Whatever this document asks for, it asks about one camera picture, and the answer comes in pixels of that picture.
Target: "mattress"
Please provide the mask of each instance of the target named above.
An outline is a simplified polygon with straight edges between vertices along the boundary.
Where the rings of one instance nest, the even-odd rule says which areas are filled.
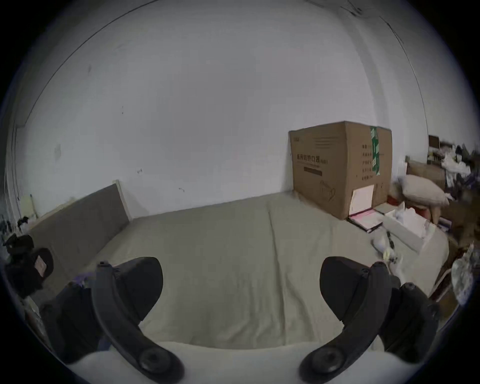
[[[343,325],[320,294],[322,262],[344,256],[370,266],[380,258],[371,236],[293,193],[276,193],[134,219],[88,269],[101,260],[160,261],[163,292],[140,324],[156,343],[226,349],[326,343]],[[393,239],[407,281],[429,294],[448,256],[445,234],[436,229],[421,254]]]

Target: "tissue box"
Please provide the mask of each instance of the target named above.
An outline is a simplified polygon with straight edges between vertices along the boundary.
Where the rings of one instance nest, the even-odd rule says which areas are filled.
[[[435,232],[435,225],[429,223],[425,237],[421,238],[395,219],[394,213],[395,211],[391,211],[384,215],[385,229],[397,236],[415,252],[420,253],[423,246],[430,240]]]

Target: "white fabric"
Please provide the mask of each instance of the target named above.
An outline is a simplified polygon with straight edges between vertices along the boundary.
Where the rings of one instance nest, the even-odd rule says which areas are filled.
[[[447,187],[449,188],[453,187],[455,184],[457,173],[459,173],[462,178],[467,177],[471,173],[468,165],[463,161],[456,162],[450,154],[445,155],[445,158],[442,161],[442,167],[445,168]]]

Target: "headboard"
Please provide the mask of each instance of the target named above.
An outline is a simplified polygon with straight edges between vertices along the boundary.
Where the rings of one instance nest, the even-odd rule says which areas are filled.
[[[32,295],[41,303],[55,297],[129,223],[118,182],[41,217],[28,231],[35,248],[48,248],[53,272]]]

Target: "beige pillow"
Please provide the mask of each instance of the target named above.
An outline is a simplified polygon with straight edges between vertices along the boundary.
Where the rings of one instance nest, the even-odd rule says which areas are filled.
[[[400,178],[400,184],[402,193],[408,200],[427,206],[448,205],[445,193],[431,180],[406,175]]]

